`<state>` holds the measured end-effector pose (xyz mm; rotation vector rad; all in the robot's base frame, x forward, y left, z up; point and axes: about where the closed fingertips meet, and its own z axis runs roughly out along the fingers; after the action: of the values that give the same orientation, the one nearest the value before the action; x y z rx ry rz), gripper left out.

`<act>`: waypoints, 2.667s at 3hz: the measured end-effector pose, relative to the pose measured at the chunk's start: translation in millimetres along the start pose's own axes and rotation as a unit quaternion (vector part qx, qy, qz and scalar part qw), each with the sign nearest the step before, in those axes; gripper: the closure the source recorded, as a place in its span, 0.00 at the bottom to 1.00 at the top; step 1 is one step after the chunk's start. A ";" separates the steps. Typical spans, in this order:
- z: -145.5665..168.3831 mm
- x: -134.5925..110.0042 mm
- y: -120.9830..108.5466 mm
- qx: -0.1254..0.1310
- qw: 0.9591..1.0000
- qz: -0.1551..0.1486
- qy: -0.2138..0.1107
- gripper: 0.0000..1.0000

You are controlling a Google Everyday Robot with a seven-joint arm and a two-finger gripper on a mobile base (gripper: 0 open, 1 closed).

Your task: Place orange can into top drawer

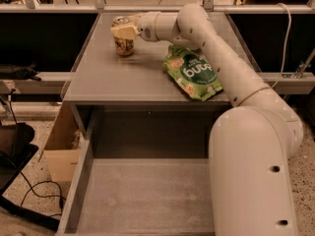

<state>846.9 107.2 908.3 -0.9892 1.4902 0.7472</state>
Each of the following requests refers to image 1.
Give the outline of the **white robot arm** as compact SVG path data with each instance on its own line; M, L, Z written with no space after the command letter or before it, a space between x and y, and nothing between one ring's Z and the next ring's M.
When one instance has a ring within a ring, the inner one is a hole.
M294 110L230 47L198 4L177 13L125 16L114 36L168 40L202 50L232 107L209 144L216 236L298 236L287 160L303 127Z

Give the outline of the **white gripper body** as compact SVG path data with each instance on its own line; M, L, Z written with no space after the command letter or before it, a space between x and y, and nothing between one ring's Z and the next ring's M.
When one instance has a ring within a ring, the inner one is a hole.
M159 12L148 12L140 16L137 22L137 28L143 40L150 42L158 41L156 33L156 20L158 15Z

